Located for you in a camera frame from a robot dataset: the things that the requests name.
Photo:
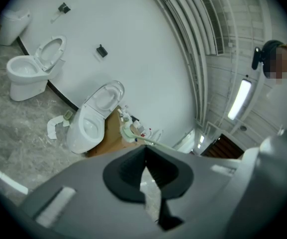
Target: ceiling light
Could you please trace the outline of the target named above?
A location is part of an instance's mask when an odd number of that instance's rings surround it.
[[[251,89],[252,83],[247,80],[242,80],[241,86],[239,87],[238,94],[236,96],[235,102],[232,106],[232,109],[230,110],[228,117],[231,120],[234,120],[239,112],[239,110],[242,108],[246,97],[249,93],[249,90]]]

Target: black wall fixture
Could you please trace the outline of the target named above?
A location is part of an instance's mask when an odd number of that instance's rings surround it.
[[[108,55],[108,52],[105,50],[105,48],[103,48],[102,45],[99,46],[99,48],[97,48],[97,52],[101,55],[101,57],[105,57],[106,55]]]
[[[58,7],[58,10],[66,14],[70,11],[70,8],[65,3],[63,3],[61,6]]]

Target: toilet tank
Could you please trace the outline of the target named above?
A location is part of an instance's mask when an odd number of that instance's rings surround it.
[[[28,9],[3,10],[0,14],[0,45],[10,46],[23,32],[31,20]]]

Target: marble floor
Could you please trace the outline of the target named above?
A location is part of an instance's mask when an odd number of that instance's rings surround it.
[[[0,46],[0,171],[28,188],[36,187],[85,156],[69,151],[66,145],[68,127],[56,126],[57,140],[47,136],[47,122],[71,109],[48,87],[29,100],[10,99],[10,81],[6,75],[9,59],[22,55],[17,42]],[[147,169],[142,174],[141,191],[146,195],[145,209],[156,221],[159,216],[161,194]],[[16,205],[26,197],[0,180],[0,193]]]

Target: toilet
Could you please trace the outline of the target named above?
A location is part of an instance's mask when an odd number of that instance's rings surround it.
[[[78,109],[67,133],[70,151],[80,154],[97,146],[104,137],[104,121],[124,95],[118,81],[103,85]]]
[[[10,46],[31,21],[28,9],[5,9],[0,14],[0,45]]]
[[[163,135],[163,130],[157,130],[151,136],[151,140],[159,142],[161,140],[162,135]]]
[[[63,35],[52,36],[38,47],[34,56],[10,59],[6,65],[7,76],[11,80],[10,98],[23,101],[43,93],[47,81],[53,79],[65,63],[61,57],[66,43]]]

